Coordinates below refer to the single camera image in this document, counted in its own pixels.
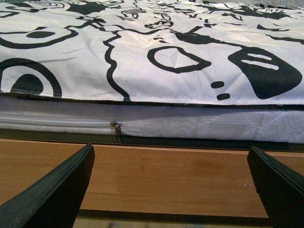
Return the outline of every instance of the duvet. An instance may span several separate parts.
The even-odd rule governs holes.
[[[195,0],[0,3],[0,93],[303,105],[304,11]]]

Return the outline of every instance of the mattress cover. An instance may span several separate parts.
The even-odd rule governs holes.
[[[304,112],[54,102],[0,96],[0,129],[304,143]]]

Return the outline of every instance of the bed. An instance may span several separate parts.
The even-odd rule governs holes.
[[[250,145],[304,172],[304,11],[267,4],[0,3],[2,195],[12,160],[94,142],[84,209],[265,217]]]

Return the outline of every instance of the wooden plank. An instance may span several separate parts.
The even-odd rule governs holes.
[[[270,226],[244,224],[193,224],[180,222],[163,222],[148,220],[105,219],[92,217],[77,217],[73,228],[271,228]]]
[[[0,203],[83,145],[0,139]],[[266,217],[247,152],[94,145],[82,209]],[[304,154],[272,152],[304,174]]]

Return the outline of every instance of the black dot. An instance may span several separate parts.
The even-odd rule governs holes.
[[[219,94],[219,95],[217,96],[217,99],[218,99],[219,101],[226,100],[226,99],[229,99],[229,98],[230,98],[230,94]]]
[[[224,85],[225,85],[225,83],[222,82],[222,81],[212,82],[212,83],[211,83],[211,88],[217,89],[217,88],[223,87]]]
[[[50,37],[54,34],[55,34],[55,32],[36,31],[36,32],[28,33],[27,37],[28,38],[40,39],[40,38]]]
[[[20,90],[41,94],[43,91],[43,84],[35,75],[22,75],[11,88],[12,92],[17,92]]]

